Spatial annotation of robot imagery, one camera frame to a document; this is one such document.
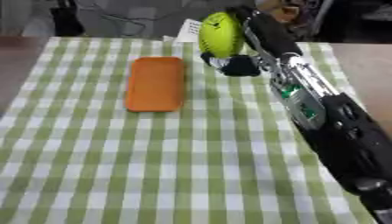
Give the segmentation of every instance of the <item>table surface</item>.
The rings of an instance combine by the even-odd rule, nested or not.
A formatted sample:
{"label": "table surface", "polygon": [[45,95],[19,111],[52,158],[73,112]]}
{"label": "table surface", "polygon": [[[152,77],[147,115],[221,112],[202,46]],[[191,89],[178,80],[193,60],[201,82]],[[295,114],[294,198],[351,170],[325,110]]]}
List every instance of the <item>table surface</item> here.
{"label": "table surface", "polygon": [[[0,37],[0,116],[18,93],[47,38]],[[368,112],[392,136],[392,45],[332,44]]]}

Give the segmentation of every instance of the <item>green checkered tablecloth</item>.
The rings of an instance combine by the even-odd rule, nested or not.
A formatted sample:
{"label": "green checkered tablecloth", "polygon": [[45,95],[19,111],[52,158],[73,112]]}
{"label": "green checkered tablecloth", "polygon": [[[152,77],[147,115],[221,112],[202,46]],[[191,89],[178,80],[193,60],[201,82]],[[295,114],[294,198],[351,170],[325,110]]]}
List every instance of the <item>green checkered tablecloth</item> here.
{"label": "green checkered tablecloth", "polygon": [[[328,44],[300,46],[354,95]],[[266,73],[228,78],[199,54],[51,38],[0,122],[0,223],[373,222],[295,131]],[[130,63],[153,55],[185,61],[184,107],[130,113]]]}

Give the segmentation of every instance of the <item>cable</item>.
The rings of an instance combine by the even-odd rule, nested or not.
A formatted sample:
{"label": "cable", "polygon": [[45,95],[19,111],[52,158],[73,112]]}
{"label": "cable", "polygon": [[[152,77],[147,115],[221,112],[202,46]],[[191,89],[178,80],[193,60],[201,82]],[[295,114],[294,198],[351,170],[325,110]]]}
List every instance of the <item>cable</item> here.
{"label": "cable", "polygon": [[106,12],[98,3],[96,3],[95,0],[92,0],[93,3],[91,5],[85,5],[84,3],[81,3],[80,0],[75,0],[75,2],[81,6],[79,7],[79,10],[81,11],[97,11],[100,14],[100,17],[106,19],[106,20],[117,20],[117,21],[122,21],[124,23],[132,23],[134,25],[139,25],[141,28],[132,34],[122,34],[125,37],[133,37],[141,34],[146,28],[146,24],[142,24],[139,22],[135,22],[138,20],[145,20],[145,21],[160,21],[166,18],[170,18],[178,13],[184,12],[184,9],[189,7],[191,4],[196,2],[195,0],[191,0],[188,3],[186,3],[181,9],[175,10],[173,12],[167,13],[161,17],[155,17],[155,18],[148,18],[148,17],[125,17],[122,15],[114,14],[114,13],[108,13]]}

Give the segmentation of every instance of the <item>floor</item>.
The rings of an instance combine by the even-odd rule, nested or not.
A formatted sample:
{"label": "floor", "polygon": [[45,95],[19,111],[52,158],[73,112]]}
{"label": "floor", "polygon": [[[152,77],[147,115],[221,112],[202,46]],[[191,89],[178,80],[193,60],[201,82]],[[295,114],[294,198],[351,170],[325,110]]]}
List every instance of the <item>floor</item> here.
{"label": "floor", "polygon": [[[253,5],[255,0],[78,0],[78,3],[78,16],[88,36],[161,39],[164,35],[176,37],[187,18],[201,20],[213,11],[232,5]],[[134,24],[108,14],[146,19],[132,20],[140,23]]]}

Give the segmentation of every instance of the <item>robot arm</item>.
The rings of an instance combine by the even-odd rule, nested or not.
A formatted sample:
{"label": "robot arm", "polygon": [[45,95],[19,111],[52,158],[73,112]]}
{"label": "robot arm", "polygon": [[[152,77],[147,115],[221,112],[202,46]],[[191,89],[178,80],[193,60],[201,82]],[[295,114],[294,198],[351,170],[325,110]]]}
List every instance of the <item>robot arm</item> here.
{"label": "robot arm", "polygon": [[[248,56],[246,64],[238,64],[234,56],[213,66],[226,75],[233,74],[228,66],[235,61],[234,67],[269,71],[272,92],[321,163],[346,191],[360,197],[376,221],[392,223],[392,142],[380,126],[303,60],[301,50],[273,17],[245,6],[227,11],[241,23],[247,43],[259,55]],[[203,57],[214,60],[211,55]]]}

